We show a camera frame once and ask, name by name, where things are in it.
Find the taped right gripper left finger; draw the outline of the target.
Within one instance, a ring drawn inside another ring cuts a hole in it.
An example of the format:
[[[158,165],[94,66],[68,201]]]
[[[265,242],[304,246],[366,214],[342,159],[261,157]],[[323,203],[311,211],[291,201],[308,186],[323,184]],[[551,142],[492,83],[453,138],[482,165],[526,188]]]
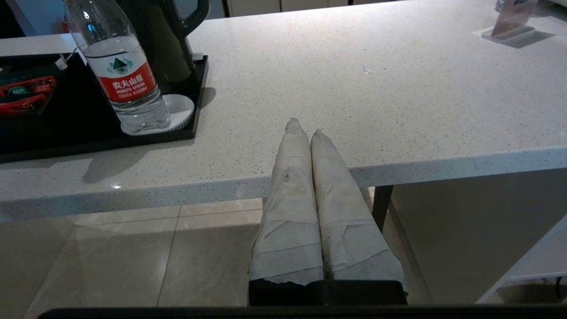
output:
[[[252,245],[249,305],[311,305],[324,279],[309,138],[291,118]]]

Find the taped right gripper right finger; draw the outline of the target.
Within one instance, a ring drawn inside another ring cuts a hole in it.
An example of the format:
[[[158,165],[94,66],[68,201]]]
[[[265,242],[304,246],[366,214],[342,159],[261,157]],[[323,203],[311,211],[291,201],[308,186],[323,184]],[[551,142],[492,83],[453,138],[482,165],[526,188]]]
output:
[[[320,129],[311,138],[311,158],[326,302],[407,305],[401,262],[379,230],[338,148]]]

